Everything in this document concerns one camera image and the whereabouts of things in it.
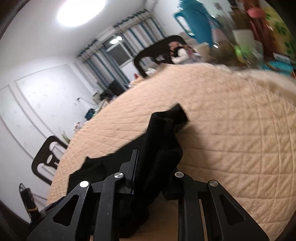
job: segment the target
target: folded cloth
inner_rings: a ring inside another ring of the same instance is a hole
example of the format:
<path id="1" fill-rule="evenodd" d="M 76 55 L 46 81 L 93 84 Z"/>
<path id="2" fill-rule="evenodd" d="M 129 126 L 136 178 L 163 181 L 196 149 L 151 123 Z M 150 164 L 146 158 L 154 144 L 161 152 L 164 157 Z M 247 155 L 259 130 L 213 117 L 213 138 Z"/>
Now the folded cloth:
<path id="1" fill-rule="evenodd" d="M 81 169 L 70 175 L 67 193 L 81 181 L 103 181 L 119 171 L 122 163 L 130 160 L 134 149 L 139 150 L 135 171 L 135 197 L 120 201 L 120 237 L 130 237 L 148 219 L 148 205 L 153 203 L 165 187 L 182 158 L 182 148 L 175 133 L 187 121 L 179 104 L 170 110 L 153 113 L 145 134 L 115 153 L 100 158 L 87 157 Z"/>

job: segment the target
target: blue thermos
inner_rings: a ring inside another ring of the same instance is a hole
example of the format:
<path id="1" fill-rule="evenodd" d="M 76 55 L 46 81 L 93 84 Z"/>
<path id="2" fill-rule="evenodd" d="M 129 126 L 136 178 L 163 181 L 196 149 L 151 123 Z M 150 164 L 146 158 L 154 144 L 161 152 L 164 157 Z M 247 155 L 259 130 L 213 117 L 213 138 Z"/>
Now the blue thermos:
<path id="1" fill-rule="evenodd" d="M 176 13 L 174 17 L 184 31 L 191 38 L 196 39 L 198 43 L 207 42 L 212 47 L 213 40 L 210 21 L 212 20 L 221 26 L 220 22 L 209 15 L 204 5 L 197 0 L 180 1 L 179 9 L 181 11 Z M 185 19 L 192 33 L 188 33 L 177 17 L 183 17 Z"/>

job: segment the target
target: chair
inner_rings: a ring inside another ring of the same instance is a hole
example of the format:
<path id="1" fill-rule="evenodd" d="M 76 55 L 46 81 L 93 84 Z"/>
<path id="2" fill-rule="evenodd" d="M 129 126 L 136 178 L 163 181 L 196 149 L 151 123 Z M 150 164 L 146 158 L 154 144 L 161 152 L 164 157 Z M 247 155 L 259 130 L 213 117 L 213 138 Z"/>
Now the chair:
<path id="1" fill-rule="evenodd" d="M 67 149 L 67 145 L 62 142 L 60 139 L 58 139 L 56 136 L 50 136 L 49 138 L 46 139 L 46 141 L 44 142 L 44 144 L 42 145 L 42 147 L 40 148 L 40 150 L 38 151 L 37 155 L 35 156 L 33 162 L 32 162 L 32 166 L 31 169 L 33 171 L 33 173 L 39 177 L 40 179 L 42 179 L 43 181 L 45 181 L 47 184 L 51 185 L 52 181 L 49 180 L 48 178 L 46 178 L 44 175 L 42 175 L 39 171 L 38 171 L 38 165 L 39 164 L 44 164 L 45 166 L 48 167 L 53 167 L 54 169 L 57 169 L 57 165 L 59 163 L 59 159 L 55 156 L 55 154 L 50 150 L 50 145 L 53 142 L 57 142 L 59 145 L 61 145 L 63 148 Z M 52 159 L 50 160 L 50 162 L 47 162 L 47 159 L 52 155 Z"/>
<path id="2" fill-rule="evenodd" d="M 174 41 L 179 42 L 183 45 L 186 44 L 185 40 L 181 36 L 173 35 L 145 48 L 134 58 L 133 60 L 134 65 L 143 78 L 147 77 L 147 74 L 145 73 L 143 68 L 140 66 L 140 60 L 142 58 L 150 57 L 151 60 L 158 65 L 160 65 L 161 63 L 174 64 L 171 59 L 170 48 L 169 48 L 169 43 Z M 161 61 L 156 60 L 156 58 L 159 57 L 160 55 L 162 55 L 164 59 Z"/>

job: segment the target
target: window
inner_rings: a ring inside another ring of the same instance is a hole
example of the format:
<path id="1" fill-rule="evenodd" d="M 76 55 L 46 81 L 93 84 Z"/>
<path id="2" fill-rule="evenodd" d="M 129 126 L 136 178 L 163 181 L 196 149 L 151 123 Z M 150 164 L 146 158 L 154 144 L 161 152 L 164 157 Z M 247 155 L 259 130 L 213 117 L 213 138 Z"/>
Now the window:
<path id="1" fill-rule="evenodd" d="M 107 52 L 114 58 L 119 66 L 122 66 L 133 59 L 135 54 L 124 41 L 121 36 L 113 35 L 106 40 L 103 45 L 107 49 Z"/>

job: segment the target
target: silver screw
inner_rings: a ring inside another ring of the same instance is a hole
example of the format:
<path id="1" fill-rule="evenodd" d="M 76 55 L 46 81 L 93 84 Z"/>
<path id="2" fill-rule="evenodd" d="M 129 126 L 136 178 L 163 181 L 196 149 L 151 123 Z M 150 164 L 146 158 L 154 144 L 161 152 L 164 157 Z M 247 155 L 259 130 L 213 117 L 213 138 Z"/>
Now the silver screw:
<path id="1" fill-rule="evenodd" d="M 217 182 L 216 180 L 211 180 L 211 181 L 210 181 L 210 185 L 211 185 L 212 187 L 216 187 L 216 186 L 218 186 L 218 182 Z"/>
<path id="2" fill-rule="evenodd" d="M 117 172 L 117 173 L 114 174 L 114 177 L 115 178 L 122 178 L 123 177 L 123 173 Z"/>
<path id="3" fill-rule="evenodd" d="M 79 186 L 81 186 L 82 188 L 86 188 L 89 185 L 88 181 L 82 181 Z"/>
<path id="4" fill-rule="evenodd" d="M 176 177 L 179 177 L 179 178 L 180 178 L 180 177 L 184 177 L 184 173 L 182 173 L 182 172 L 176 172 L 176 173 L 175 173 L 175 176 L 176 176 Z"/>

